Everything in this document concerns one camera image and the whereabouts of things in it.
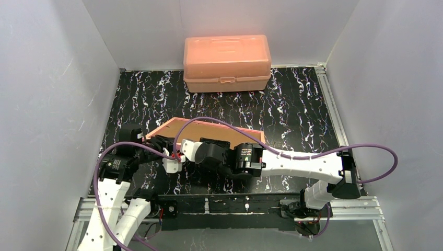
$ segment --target pink toolbox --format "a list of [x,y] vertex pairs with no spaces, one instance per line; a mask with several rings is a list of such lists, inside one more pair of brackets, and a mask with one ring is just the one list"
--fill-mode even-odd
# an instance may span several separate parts
[[183,64],[192,93],[263,90],[271,78],[265,35],[187,38]]

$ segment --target white wall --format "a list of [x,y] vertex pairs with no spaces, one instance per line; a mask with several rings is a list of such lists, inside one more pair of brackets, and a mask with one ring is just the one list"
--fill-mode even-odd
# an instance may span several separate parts
[[81,0],[2,1],[2,250],[65,249],[118,75]]
[[267,35],[273,65],[325,62],[358,0],[83,0],[120,68],[182,69],[187,37]]
[[[397,170],[366,185],[395,250],[443,250],[443,2],[362,0],[331,54],[328,76],[351,143],[399,155]],[[363,179],[392,160],[358,151]]]

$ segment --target toolbox lid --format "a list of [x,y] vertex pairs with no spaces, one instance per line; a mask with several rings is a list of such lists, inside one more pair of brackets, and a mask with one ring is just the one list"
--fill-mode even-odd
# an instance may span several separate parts
[[271,55],[265,35],[187,38],[185,79],[270,76]]

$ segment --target marble tabletop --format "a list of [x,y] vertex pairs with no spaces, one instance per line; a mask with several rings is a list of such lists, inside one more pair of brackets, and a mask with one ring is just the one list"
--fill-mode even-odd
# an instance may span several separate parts
[[[314,68],[273,68],[271,73],[263,91],[193,94],[183,82],[183,71],[123,72],[101,150],[116,142],[125,123],[140,124],[148,133],[172,117],[199,116],[262,130],[266,143],[275,148],[321,153],[338,147]],[[158,162],[140,166],[128,195],[140,187],[168,195],[300,192],[315,182],[290,176],[231,180],[192,163],[168,175]]]

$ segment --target marble pattern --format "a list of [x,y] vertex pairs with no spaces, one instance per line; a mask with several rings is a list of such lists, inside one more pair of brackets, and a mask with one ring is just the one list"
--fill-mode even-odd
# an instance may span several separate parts
[[[102,149],[114,143],[121,125],[141,124],[147,133],[172,117],[209,116],[234,126],[262,130],[272,147],[320,153],[338,147],[326,104],[312,67],[271,69],[265,90],[241,93],[189,93],[182,71],[124,72],[109,116]],[[167,175],[160,163],[145,164],[134,175],[137,188],[159,194],[299,192],[316,180],[272,176],[246,181],[186,164]]]

